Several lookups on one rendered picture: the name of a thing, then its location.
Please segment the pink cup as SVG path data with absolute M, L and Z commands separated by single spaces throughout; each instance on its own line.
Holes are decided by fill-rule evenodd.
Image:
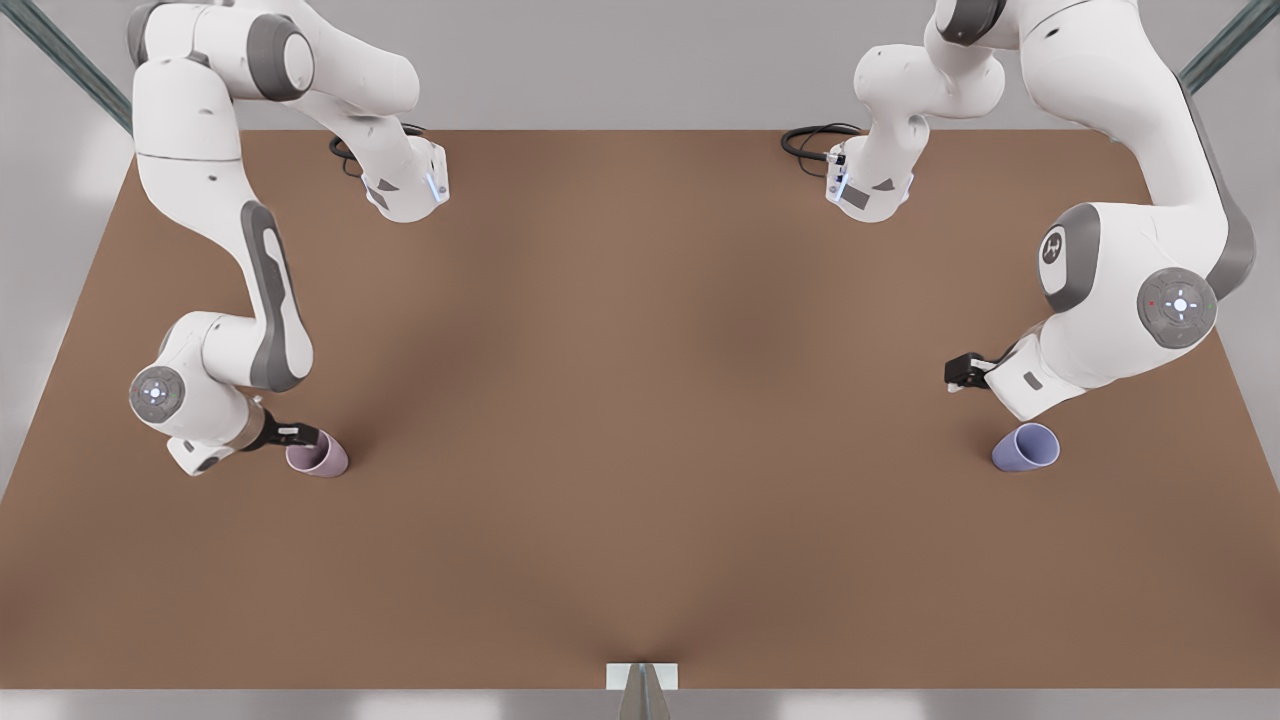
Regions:
M 287 446 L 285 461 L 296 471 L 320 478 L 339 477 L 349 465 L 347 452 L 324 430 L 317 433 L 314 445 Z

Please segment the purple cup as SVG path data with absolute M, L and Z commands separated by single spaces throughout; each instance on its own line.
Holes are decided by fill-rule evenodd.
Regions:
M 1002 471 L 1032 471 L 1059 460 L 1057 436 L 1039 423 L 1025 423 L 1009 432 L 992 450 L 991 461 Z

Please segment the silver frame post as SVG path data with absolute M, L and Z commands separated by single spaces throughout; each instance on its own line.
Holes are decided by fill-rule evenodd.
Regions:
M 678 665 L 607 664 L 605 688 L 622 691 L 620 720 L 671 720 L 664 692 L 678 688 Z
M 1280 0 L 1248 0 L 1245 5 L 1187 63 L 1179 74 L 1194 95 L 1244 46 L 1280 17 Z
M 131 100 L 33 0 L 0 0 L 0 13 L 104 109 L 124 132 L 133 135 Z

